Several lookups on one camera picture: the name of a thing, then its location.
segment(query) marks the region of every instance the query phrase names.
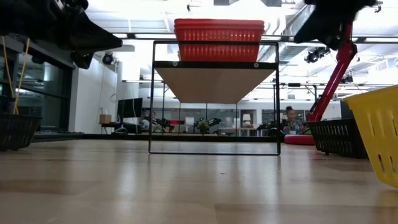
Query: yellow basket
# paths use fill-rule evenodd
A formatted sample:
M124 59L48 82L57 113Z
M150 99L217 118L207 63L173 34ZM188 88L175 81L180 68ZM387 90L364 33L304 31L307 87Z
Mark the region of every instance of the yellow basket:
M398 188L398 85L345 99L378 179Z

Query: computer screen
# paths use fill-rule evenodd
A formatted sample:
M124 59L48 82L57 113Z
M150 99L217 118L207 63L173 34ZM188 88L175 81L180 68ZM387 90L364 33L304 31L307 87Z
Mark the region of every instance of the computer screen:
M118 115L123 116L123 118L139 118L141 112L142 98L119 100L118 102Z

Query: hardwood floor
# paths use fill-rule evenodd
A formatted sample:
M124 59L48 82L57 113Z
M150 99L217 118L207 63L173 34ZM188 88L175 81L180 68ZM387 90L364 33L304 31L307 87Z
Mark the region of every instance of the hardwood floor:
M155 150L273 144L157 142ZM149 155L145 141L64 141L0 153L0 224L398 223L398 190L368 160L282 146L275 156Z

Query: black basket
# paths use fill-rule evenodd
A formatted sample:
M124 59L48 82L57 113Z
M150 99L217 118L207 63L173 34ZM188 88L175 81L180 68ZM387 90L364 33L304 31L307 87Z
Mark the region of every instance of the black basket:
M354 118L309 124L319 151L358 159L368 157Z
M28 147L41 120L38 116L0 114L0 151Z

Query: red round base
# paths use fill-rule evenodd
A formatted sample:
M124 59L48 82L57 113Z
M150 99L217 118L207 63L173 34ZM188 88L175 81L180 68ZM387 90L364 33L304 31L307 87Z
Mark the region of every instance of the red round base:
M315 145L311 134L287 134L285 135L285 143L306 146Z

